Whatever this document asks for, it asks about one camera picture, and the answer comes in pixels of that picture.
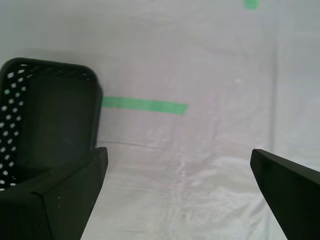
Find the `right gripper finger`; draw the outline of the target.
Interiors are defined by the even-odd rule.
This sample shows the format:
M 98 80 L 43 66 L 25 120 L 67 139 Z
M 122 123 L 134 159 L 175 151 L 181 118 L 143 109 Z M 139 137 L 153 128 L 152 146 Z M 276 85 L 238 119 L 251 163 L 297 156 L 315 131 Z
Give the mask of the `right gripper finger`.
M 101 192 L 108 151 L 88 155 L 0 193 L 2 240 L 79 240 Z
M 262 149 L 251 153 L 257 185 L 289 240 L 320 238 L 320 173 Z

